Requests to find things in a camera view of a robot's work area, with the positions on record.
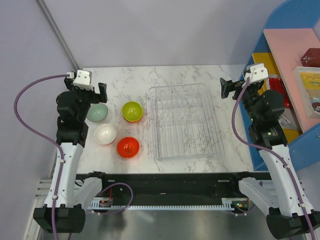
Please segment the orange bowl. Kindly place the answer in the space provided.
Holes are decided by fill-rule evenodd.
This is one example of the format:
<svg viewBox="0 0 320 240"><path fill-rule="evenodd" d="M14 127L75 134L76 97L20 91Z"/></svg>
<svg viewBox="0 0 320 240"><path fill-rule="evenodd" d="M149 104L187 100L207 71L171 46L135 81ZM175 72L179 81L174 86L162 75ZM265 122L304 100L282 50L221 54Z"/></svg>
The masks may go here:
<svg viewBox="0 0 320 240"><path fill-rule="evenodd" d="M139 153L140 143L136 138L127 136L118 142L116 150L122 158L133 158Z"/></svg>
<svg viewBox="0 0 320 240"><path fill-rule="evenodd" d="M143 116L144 116L143 113L139 113L139 114L126 113L122 115L123 119L128 123L137 123L142 119Z"/></svg>

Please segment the red snack packet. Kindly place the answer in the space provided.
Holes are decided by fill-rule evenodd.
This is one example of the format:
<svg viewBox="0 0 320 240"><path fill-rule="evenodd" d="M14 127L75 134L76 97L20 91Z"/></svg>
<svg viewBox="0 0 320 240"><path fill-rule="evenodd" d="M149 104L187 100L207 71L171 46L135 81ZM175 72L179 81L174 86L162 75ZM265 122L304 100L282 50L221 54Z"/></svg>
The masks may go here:
<svg viewBox="0 0 320 240"><path fill-rule="evenodd" d="M268 90L275 90L283 95L283 106L286 109L293 109L293 105L289 99L289 95L285 88L284 82L280 75L270 74L266 83Z"/></svg>

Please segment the white bowl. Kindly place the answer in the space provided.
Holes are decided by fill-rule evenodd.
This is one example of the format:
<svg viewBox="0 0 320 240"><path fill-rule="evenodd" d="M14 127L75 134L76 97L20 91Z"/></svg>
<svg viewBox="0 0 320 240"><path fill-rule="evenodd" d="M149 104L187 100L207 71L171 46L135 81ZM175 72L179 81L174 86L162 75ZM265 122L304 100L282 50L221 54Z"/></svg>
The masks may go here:
<svg viewBox="0 0 320 240"><path fill-rule="evenodd" d="M100 145L111 144L117 137L117 129L110 123L105 123L96 128L94 140Z"/></svg>

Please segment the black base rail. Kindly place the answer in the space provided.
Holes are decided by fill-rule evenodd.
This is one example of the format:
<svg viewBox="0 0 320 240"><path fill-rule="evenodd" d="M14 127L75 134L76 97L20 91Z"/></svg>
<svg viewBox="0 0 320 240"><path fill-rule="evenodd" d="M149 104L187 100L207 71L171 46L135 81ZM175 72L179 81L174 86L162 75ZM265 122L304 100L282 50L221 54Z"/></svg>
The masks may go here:
<svg viewBox="0 0 320 240"><path fill-rule="evenodd" d="M240 193L238 181L253 177L269 181L267 172L222 172L222 173L137 173L110 174L91 172L77 174L76 179L85 180L98 177L102 187L118 183L102 197L112 197L112 202L126 204L217 204L225 199L244 198Z"/></svg>

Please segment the silver foil packet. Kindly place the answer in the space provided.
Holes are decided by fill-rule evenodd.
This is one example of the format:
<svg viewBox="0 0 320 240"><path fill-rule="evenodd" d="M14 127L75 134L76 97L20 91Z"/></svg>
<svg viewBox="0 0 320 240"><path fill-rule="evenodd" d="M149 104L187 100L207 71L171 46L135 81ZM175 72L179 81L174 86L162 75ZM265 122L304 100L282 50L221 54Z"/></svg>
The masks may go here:
<svg viewBox="0 0 320 240"><path fill-rule="evenodd" d="M280 123L280 126L283 129L296 130L296 131L301 130L298 118L294 110L291 108L285 108L284 112L281 114L278 121Z"/></svg>

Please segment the yellow shelf board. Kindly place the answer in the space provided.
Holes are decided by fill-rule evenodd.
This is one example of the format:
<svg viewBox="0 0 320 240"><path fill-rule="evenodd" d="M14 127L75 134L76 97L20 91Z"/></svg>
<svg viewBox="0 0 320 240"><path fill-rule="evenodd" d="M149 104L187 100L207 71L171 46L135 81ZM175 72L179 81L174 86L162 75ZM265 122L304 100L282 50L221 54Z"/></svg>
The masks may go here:
<svg viewBox="0 0 320 240"><path fill-rule="evenodd" d="M276 62L274 60L273 55L270 52L258 52L252 54L252 59L254 63L263 63L264 66L268 70L268 76L269 75L280 75L280 71L278 70L278 67L276 65ZM260 90L258 90L258 93L260 95L264 94L264 92L267 92L267 96L275 97L275 100L273 101L275 103L275 106L279 113L284 112L284 97L281 93L277 92L276 90L267 89L266 83L269 80L269 77L264 81L262 87ZM297 139L301 134L302 130L291 130L291 129L283 129L284 135L287 139L288 143L293 142L295 139Z"/></svg>

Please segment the pale green ceramic bowl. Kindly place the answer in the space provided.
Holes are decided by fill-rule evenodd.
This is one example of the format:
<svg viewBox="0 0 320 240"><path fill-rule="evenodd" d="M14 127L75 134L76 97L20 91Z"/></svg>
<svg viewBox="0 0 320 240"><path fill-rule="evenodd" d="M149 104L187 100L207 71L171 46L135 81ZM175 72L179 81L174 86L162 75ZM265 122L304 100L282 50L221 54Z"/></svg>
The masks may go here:
<svg viewBox="0 0 320 240"><path fill-rule="evenodd" d="M108 112L108 107L105 104L97 103L90 106L86 117L91 122L100 122L107 117Z"/></svg>

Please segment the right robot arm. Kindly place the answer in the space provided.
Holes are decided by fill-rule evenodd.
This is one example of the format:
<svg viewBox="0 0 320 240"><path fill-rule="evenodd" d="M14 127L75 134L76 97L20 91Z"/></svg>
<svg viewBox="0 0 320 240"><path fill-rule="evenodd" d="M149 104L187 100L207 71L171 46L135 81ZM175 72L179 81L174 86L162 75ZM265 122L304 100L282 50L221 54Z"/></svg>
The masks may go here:
<svg viewBox="0 0 320 240"><path fill-rule="evenodd" d="M233 82L221 78L220 85L223 99L234 93L236 102L231 117L235 117L240 103L251 117L250 142L240 137L234 121L231 122L233 133L240 142L258 151L276 191L276 195L270 194L254 177L246 174L229 184L230 193L235 197L246 195L263 212L268 229L277 240L305 234L318 239L315 231L320 226L320 213L303 191L279 123L285 110L284 96L272 89L259 94L262 84L250 84L248 80Z"/></svg>

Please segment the pink shelf board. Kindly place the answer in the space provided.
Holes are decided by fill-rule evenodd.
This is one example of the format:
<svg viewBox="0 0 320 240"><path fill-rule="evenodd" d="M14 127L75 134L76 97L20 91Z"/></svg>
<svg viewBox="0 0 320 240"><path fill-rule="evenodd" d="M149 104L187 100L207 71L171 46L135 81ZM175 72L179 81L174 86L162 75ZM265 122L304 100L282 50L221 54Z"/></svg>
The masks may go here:
<svg viewBox="0 0 320 240"><path fill-rule="evenodd" d="M265 29L263 31L284 86L303 132L320 123L318 118L308 118L294 77L300 67L301 57L309 48L318 48L320 41L311 28Z"/></svg>

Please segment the dark red box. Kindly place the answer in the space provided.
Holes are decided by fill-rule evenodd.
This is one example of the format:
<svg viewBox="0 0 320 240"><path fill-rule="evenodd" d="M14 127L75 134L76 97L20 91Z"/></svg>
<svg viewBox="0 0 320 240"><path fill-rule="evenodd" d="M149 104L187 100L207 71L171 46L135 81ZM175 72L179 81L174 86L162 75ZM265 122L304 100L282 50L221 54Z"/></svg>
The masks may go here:
<svg viewBox="0 0 320 240"><path fill-rule="evenodd" d="M320 67L320 48L309 48L300 59L303 67Z"/></svg>

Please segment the white wire dish rack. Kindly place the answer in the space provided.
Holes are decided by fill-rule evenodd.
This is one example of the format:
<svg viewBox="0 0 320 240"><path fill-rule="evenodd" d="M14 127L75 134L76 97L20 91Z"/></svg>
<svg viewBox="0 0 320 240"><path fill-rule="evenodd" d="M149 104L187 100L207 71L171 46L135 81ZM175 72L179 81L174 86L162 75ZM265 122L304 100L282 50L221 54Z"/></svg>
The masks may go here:
<svg viewBox="0 0 320 240"><path fill-rule="evenodd" d="M221 153L219 125L203 83L149 89L157 160L202 158Z"/></svg>

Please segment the white framed picture book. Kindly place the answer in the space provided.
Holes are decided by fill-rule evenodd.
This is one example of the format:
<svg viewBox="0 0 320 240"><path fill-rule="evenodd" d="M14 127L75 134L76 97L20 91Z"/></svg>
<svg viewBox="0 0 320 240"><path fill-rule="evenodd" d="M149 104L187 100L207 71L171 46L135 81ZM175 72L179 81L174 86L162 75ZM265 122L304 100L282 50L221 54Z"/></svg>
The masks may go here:
<svg viewBox="0 0 320 240"><path fill-rule="evenodd" d="M298 66L294 79L307 118L320 118L320 68Z"/></svg>

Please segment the blue shelf unit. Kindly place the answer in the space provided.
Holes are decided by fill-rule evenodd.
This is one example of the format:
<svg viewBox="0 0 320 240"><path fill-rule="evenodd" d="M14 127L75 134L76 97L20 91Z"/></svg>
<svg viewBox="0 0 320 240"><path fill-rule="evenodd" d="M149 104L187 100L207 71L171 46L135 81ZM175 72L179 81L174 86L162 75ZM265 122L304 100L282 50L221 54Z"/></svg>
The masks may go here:
<svg viewBox="0 0 320 240"><path fill-rule="evenodd" d="M318 69L309 73L302 58L320 42L314 26L320 17L317 0L288 0L268 17L243 75L223 88L221 95L234 92L255 171L267 171L265 154L275 152L296 171L316 166L320 161L320 118L307 117L301 91L320 88ZM302 134L289 142L280 117L289 101Z"/></svg>

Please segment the orange bowl front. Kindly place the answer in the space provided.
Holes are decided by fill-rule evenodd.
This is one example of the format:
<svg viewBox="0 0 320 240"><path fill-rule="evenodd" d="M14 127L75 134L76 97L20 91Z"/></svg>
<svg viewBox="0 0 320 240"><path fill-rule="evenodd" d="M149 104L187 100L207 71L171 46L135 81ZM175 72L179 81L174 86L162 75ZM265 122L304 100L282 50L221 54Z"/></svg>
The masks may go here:
<svg viewBox="0 0 320 240"><path fill-rule="evenodd" d="M136 138L127 136L118 142L116 150L122 158L133 158L139 153L140 143Z"/></svg>

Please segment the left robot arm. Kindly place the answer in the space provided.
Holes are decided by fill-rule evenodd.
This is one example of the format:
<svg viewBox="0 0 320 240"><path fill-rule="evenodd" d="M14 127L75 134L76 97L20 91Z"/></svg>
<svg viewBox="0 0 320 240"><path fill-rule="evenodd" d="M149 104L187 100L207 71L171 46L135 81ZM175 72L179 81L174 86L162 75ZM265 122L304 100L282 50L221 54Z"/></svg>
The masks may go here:
<svg viewBox="0 0 320 240"><path fill-rule="evenodd" d="M79 189L75 189L77 169L84 151L89 127L85 120L92 104L106 103L107 85L99 83L99 93L89 84L80 87L70 77L64 79L67 91L56 98L57 146L55 168L51 186L43 207L34 209L33 219L40 227L52 233L80 233L85 225L86 210L98 195L110 191L108 182L101 179L102 173L90 173Z"/></svg>

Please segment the lime green bowl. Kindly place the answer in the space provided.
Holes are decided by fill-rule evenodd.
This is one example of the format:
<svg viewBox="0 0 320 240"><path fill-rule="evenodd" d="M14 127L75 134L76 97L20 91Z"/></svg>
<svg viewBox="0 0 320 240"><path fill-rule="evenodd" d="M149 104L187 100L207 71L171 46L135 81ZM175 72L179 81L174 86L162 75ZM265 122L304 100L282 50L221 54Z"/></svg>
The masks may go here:
<svg viewBox="0 0 320 240"><path fill-rule="evenodd" d="M144 110L142 106L135 101L126 102L122 107L122 115L123 114L142 114Z"/></svg>

